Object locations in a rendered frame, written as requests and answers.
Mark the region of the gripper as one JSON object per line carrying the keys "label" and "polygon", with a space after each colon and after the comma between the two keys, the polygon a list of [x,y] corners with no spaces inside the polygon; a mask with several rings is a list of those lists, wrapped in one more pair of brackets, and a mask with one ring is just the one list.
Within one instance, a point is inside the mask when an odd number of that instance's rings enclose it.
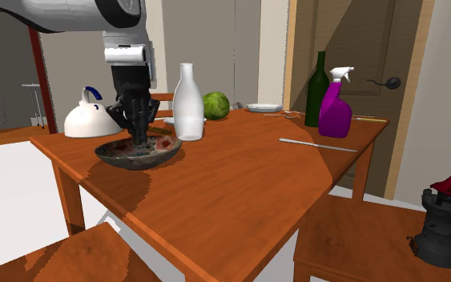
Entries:
{"label": "gripper", "polygon": [[134,144],[145,143],[148,126],[154,122],[159,109],[159,101],[150,99],[149,67],[111,66],[111,73],[117,102],[106,108],[107,114],[128,130]]}

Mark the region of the wooden chair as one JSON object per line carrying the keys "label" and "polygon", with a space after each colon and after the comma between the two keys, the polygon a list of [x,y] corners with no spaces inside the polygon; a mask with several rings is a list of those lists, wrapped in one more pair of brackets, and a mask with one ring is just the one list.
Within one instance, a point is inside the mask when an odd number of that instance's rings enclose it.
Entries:
{"label": "wooden chair", "polygon": [[0,265],[0,282],[162,282],[108,223]]}
{"label": "wooden chair", "polygon": [[[172,102],[173,98],[174,98],[174,94],[173,93],[152,93],[151,98],[154,100],[159,100],[159,101]],[[166,118],[166,117],[172,117],[172,116],[173,116],[173,111],[171,108],[168,110],[158,109],[158,111],[155,115],[156,118]]]}
{"label": "wooden chair", "polygon": [[326,195],[308,212],[294,253],[293,282],[451,282],[451,268],[415,256],[407,236],[421,233],[426,209]]}

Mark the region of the patterned ceramic bowl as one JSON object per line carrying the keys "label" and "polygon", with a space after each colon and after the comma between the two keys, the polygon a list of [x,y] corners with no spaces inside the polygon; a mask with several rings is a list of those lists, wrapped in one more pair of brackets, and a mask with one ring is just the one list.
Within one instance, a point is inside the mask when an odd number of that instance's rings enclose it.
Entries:
{"label": "patterned ceramic bowl", "polygon": [[147,141],[139,145],[129,137],[104,143],[95,149],[95,154],[114,167],[145,170],[167,162],[181,146],[182,141],[175,136],[148,136]]}

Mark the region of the white bottle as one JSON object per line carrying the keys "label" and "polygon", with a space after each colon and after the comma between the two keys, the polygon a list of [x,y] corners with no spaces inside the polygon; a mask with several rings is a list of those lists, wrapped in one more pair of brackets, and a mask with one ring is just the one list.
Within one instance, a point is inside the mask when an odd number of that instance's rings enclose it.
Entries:
{"label": "white bottle", "polygon": [[175,89],[173,117],[176,136],[196,141],[203,136],[203,96],[194,80],[193,64],[180,64],[180,80]]}

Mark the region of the green cabbage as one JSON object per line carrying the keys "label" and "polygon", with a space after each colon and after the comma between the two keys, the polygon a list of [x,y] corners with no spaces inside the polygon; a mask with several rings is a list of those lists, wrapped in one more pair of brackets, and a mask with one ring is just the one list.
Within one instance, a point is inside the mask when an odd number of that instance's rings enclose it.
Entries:
{"label": "green cabbage", "polygon": [[206,94],[203,97],[204,117],[210,120],[225,118],[230,111],[230,103],[227,96],[219,91]]}

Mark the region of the wooden table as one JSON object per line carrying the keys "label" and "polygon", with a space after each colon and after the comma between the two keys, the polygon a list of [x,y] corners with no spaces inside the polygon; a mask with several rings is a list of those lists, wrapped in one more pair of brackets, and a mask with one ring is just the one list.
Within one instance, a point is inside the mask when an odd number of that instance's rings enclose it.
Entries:
{"label": "wooden table", "polygon": [[[94,196],[178,268],[185,282],[253,282],[311,206],[355,163],[369,165],[387,123],[355,120],[346,138],[321,136],[301,119],[234,110],[209,121],[166,163],[145,171],[95,155],[104,138],[37,135],[52,162],[70,233],[83,228],[79,190]],[[279,138],[343,147],[337,151]]]}

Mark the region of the white plate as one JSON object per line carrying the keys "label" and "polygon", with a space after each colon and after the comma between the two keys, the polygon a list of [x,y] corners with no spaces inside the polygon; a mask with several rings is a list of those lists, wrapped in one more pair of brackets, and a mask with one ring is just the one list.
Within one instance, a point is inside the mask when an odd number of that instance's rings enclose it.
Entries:
{"label": "white plate", "polygon": [[272,113],[281,111],[283,106],[272,103],[250,103],[246,105],[246,108],[250,112]]}

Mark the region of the silver knife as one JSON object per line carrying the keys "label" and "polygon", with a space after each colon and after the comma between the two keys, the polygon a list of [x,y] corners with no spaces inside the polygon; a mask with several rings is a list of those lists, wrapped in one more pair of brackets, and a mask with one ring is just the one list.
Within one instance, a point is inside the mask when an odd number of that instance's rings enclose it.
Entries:
{"label": "silver knife", "polygon": [[354,149],[348,149],[348,148],[343,148],[343,147],[334,147],[334,146],[317,144],[317,143],[310,143],[310,142],[304,142],[304,141],[299,141],[299,140],[294,140],[294,139],[279,138],[279,141],[280,142],[285,142],[285,143],[295,143],[295,144],[301,144],[301,145],[308,145],[308,146],[311,146],[311,147],[325,148],[325,149],[331,149],[331,150],[337,150],[337,151],[357,152],[357,150],[354,150]]}

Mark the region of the dark green glass bottle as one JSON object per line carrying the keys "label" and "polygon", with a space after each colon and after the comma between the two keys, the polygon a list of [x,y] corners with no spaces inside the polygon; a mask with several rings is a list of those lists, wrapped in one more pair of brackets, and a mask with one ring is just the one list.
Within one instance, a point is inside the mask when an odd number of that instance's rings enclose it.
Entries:
{"label": "dark green glass bottle", "polygon": [[315,72],[308,80],[307,104],[304,125],[318,127],[320,106],[329,86],[329,78],[325,73],[325,52],[319,51]]}

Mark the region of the purple spray bottle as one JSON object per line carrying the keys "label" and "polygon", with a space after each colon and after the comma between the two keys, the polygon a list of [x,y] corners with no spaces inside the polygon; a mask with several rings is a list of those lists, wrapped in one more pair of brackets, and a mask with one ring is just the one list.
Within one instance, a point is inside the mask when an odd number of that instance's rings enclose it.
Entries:
{"label": "purple spray bottle", "polygon": [[330,70],[333,81],[329,84],[320,106],[318,132],[322,136],[345,138],[348,135],[352,120],[352,109],[340,99],[342,78],[350,82],[348,73],[353,66],[335,67]]}

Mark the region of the brown wooden door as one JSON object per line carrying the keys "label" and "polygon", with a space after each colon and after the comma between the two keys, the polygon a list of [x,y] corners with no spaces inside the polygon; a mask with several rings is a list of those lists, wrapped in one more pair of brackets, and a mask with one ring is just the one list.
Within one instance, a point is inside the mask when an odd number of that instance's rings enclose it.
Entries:
{"label": "brown wooden door", "polygon": [[389,119],[374,145],[369,194],[391,199],[400,165],[398,138],[407,131],[433,0],[290,0],[284,107],[302,111],[317,54],[325,69],[351,66],[341,97],[354,115]]}

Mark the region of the grey toy castle tower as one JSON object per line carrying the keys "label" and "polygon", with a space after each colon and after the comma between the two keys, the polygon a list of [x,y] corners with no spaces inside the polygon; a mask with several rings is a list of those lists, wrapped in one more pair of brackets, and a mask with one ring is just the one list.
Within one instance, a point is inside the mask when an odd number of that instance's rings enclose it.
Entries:
{"label": "grey toy castle tower", "polygon": [[451,268],[451,176],[422,192],[426,209],[421,233],[407,236],[413,254],[439,268]]}

